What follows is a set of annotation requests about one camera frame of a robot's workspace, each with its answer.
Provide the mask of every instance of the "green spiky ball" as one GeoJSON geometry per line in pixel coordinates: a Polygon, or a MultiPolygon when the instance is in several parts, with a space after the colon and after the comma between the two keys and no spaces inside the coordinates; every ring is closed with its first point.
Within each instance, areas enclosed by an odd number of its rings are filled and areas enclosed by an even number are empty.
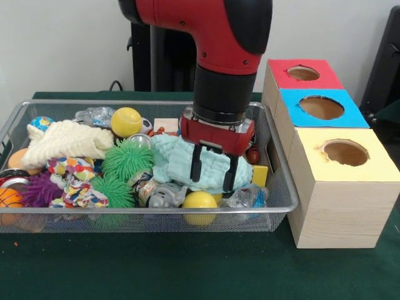
{"type": "Polygon", "coordinates": [[[153,162],[153,152],[148,147],[125,139],[106,152],[102,172],[126,183],[138,172],[151,169],[153,162]]]}
{"type": "Polygon", "coordinates": [[[104,178],[96,176],[91,180],[91,184],[95,190],[108,198],[109,208],[134,207],[131,188],[114,176],[109,174],[105,175],[104,178]]]}
{"type": "MultiPolygon", "coordinates": [[[[92,187],[103,193],[108,198],[109,208],[133,208],[135,201],[131,189],[125,182],[111,175],[104,178],[96,176],[91,180],[92,187]]],[[[93,222],[93,225],[101,229],[112,229],[120,226],[128,219],[125,214],[104,214],[93,222]]]]}

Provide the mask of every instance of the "light blue towel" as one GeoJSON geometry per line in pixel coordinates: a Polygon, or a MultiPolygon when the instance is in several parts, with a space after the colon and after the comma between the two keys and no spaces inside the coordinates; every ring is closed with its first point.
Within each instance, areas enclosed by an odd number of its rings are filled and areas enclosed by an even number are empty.
{"type": "MultiPolygon", "coordinates": [[[[151,149],[154,153],[154,180],[168,183],[172,180],[187,185],[193,191],[207,191],[211,194],[223,192],[225,173],[229,169],[227,156],[201,151],[201,176],[199,182],[190,179],[190,170],[194,145],[185,142],[181,137],[160,134],[151,138],[151,149]]],[[[252,166],[243,157],[237,165],[234,189],[242,188],[251,182],[252,166]]]]}

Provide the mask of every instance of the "orange basketball toy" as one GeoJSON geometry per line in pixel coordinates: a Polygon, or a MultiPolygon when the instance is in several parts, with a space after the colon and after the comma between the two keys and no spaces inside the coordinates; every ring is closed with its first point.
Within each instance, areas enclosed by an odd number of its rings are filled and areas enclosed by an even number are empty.
{"type": "Polygon", "coordinates": [[[22,196],[13,189],[0,189],[0,225],[8,226],[14,224],[20,214],[1,214],[1,208],[21,208],[22,196]]]}

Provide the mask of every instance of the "purple spiky ball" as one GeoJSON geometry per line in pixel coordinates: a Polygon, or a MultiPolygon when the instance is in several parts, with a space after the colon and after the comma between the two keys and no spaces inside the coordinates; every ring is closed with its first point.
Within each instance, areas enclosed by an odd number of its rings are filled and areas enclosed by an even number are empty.
{"type": "Polygon", "coordinates": [[[50,181],[49,171],[40,173],[30,178],[31,185],[26,192],[22,192],[22,203],[26,208],[48,208],[50,202],[60,198],[63,190],[50,181]]]}

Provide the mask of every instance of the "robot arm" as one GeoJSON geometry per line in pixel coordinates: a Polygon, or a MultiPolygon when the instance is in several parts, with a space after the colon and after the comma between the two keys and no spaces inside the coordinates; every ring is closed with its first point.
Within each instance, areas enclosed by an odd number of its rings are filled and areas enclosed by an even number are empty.
{"type": "Polygon", "coordinates": [[[200,178],[201,147],[206,146],[231,158],[224,180],[224,189],[231,190],[238,157],[254,134],[254,122],[244,112],[266,50],[272,0],[119,0],[119,5],[133,23],[194,38],[194,102],[181,118],[182,137],[195,144],[191,179],[200,178]]]}

